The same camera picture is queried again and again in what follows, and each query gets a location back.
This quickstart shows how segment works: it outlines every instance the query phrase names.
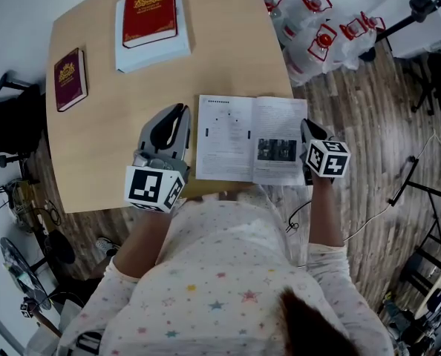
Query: pajama shirt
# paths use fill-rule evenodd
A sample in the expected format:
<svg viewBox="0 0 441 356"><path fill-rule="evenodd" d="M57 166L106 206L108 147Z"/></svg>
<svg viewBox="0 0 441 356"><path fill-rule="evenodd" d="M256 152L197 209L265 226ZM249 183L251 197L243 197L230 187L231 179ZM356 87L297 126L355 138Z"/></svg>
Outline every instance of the pajama shirt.
<svg viewBox="0 0 441 356"><path fill-rule="evenodd" d="M178 212L141 279L110 263L58 355L284 355L278 296L286 287L361 355L393 354L351 282L345 248L309 244L299 268L268 204L206 201Z"/></svg>

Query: sleeve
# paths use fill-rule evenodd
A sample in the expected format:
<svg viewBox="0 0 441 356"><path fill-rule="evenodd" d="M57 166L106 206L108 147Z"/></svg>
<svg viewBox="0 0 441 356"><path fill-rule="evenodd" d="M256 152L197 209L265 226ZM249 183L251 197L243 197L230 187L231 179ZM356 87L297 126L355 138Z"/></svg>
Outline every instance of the sleeve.
<svg viewBox="0 0 441 356"><path fill-rule="evenodd" d="M62 334L57 354L68 355L77 347L97 354L105 327L128 305L138 281L118 271L112 258L97 289Z"/></svg>
<svg viewBox="0 0 441 356"><path fill-rule="evenodd" d="M308 272L349 333L361 355L393 355L391 338L377 315L354 286L346 248L308 245Z"/></svg>

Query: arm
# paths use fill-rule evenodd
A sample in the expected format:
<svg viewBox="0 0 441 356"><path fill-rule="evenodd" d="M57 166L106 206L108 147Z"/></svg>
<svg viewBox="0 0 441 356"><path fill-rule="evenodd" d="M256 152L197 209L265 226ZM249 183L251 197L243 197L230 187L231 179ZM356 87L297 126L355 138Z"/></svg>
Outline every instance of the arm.
<svg viewBox="0 0 441 356"><path fill-rule="evenodd" d="M108 265L105 276L80 314L66 328L59 343L73 349L77 338L87 332L105 331L108 322L129 303L140 278L154 267L168 232L171 215L145 212L128 239Z"/></svg>
<svg viewBox="0 0 441 356"><path fill-rule="evenodd" d="M350 278L333 186L314 173L307 267L361 355L392 355L384 325Z"/></svg>
<svg viewBox="0 0 441 356"><path fill-rule="evenodd" d="M336 210L333 186L328 178L320 178L314 172L313 197L311 199L310 243L343 246L339 217Z"/></svg>
<svg viewBox="0 0 441 356"><path fill-rule="evenodd" d="M114 265L124 275L141 278L154 267L163 246L172 216L147 211L114 257Z"/></svg>

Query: white book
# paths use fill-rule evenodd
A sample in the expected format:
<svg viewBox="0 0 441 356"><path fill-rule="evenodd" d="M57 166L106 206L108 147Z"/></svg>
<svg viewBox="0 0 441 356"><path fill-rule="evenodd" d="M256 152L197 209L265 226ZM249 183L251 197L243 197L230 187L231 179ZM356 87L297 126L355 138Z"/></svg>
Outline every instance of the white book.
<svg viewBox="0 0 441 356"><path fill-rule="evenodd" d="M201 95L196 178L304 185L306 118L306 100Z"/></svg>
<svg viewBox="0 0 441 356"><path fill-rule="evenodd" d="M115 15L115 67L117 70L130 73L142 67L191 54L183 0L176 0L177 35L175 37L133 48L123 46L124 10L125 0L119 0Z"/></svg>

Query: person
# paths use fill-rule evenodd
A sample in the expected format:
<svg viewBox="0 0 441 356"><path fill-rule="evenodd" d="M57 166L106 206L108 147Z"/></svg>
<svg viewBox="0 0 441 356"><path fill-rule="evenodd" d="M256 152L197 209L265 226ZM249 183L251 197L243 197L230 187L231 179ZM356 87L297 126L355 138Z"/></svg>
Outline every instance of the person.
<svg viewBox="0 0 441 356"><path fill-rule="evenodd" d="M146 212L58 355L393 354L351 281L329 179L313 176L304 268L259 187L231 198Z"/></svg>

